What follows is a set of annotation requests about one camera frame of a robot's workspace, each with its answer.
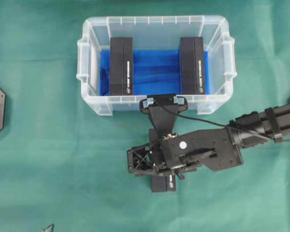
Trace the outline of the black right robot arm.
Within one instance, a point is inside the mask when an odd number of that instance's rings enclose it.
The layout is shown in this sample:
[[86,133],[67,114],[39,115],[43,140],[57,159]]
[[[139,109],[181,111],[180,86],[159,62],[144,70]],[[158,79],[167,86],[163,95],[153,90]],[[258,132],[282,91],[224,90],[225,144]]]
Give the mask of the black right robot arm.
[[196,130],[178,135],[173,132],[176,119],[186,106],[155,101],[141,111],[149,116],[153,137],[145,145],[127,151],[128,172],[135,175],[166,176],[184,179],[185,172],[205,166],[217,172],[240,166],[241,149],[285,141],[290,134],[290,104],[251,112],[215,129]]

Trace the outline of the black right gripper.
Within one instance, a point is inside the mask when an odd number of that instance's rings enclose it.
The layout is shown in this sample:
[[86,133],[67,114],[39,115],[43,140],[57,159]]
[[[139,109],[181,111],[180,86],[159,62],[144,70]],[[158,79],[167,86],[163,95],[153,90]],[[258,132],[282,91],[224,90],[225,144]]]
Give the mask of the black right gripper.
[[127,152],[128,172],[182,176],[204,165],[213,172],[240,166],[243,159],[229,129],[170,134]]

